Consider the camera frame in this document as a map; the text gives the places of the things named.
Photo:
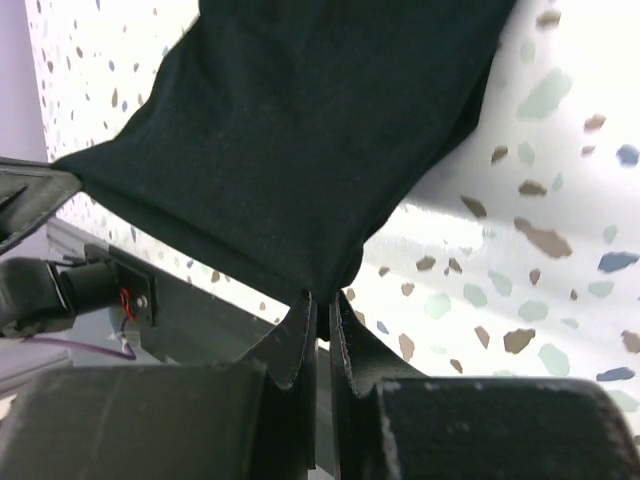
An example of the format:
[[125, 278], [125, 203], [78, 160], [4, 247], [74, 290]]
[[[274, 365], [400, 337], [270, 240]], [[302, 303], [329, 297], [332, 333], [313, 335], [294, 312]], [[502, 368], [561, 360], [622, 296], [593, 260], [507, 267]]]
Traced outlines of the aluminium rail frame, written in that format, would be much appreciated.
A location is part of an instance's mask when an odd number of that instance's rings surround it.
[[109, 262], [109, 245], [66, 221], [53, 218], [46, 224], [50, 247], [64, 265], [81, 266]]

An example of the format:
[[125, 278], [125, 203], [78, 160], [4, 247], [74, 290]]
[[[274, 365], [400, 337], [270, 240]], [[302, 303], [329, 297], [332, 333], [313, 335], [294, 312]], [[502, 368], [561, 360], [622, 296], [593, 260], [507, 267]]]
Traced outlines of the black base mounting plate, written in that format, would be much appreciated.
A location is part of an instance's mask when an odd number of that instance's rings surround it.
[[115, 247], [87, 244], [85, 257], [114, 270], [142, 349], [160, 361], [232, 362], [272, 329], [268, 322]]

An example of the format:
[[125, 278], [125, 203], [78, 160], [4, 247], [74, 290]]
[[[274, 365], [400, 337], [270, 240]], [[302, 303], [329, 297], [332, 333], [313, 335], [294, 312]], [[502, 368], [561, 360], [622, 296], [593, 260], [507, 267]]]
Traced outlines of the black t shirt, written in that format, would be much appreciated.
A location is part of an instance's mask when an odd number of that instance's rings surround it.
[[55, 168], [282, 302], [328, 302], [476, 127], [510, 1], [203, 1], [112, 140]]

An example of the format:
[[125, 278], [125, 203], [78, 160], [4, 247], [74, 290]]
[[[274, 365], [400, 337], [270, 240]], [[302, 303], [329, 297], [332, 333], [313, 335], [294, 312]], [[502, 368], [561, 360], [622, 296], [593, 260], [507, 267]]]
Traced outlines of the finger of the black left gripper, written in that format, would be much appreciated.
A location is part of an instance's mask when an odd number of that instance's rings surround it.
[[82, 190], [74, 175], [49, 164], [1, 158], [1, 252], [37, 231]]

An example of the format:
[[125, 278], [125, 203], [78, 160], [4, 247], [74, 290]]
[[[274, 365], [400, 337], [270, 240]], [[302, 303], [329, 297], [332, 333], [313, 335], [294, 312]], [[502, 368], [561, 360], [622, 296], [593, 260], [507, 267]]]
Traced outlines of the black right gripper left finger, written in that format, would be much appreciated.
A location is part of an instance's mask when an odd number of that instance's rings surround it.
[[303, 479], [315, 465], [317, 305], [239, 360], [49, 370], [1, 426], [5, 479]]

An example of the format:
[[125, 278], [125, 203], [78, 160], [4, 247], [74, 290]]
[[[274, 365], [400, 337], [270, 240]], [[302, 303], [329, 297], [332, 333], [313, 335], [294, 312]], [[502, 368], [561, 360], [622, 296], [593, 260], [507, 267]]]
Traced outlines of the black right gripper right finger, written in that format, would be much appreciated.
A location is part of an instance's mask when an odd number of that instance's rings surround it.
[[635, 479], [616, 404], [578, 379], [431, 377], [343, 295], [328, 310], [339, 479]]

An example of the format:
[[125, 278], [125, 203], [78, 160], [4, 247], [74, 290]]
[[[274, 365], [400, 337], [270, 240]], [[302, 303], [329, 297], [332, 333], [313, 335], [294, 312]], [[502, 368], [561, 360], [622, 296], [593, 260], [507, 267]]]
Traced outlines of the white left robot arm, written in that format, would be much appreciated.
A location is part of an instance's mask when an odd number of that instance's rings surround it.
[[[81, 190], [71, 174], [1, 159], [1, 253]], [[1, 262], [1, 331], [35, 337], [121, 304], [124, 258]], [[140, 293], [143, 286], [138, 284]], [[233, 363], [81, 367], [38, 374], [1, 427], [1, 479], [307, 479], [314, 468], [316, 305], [303, 293]]]

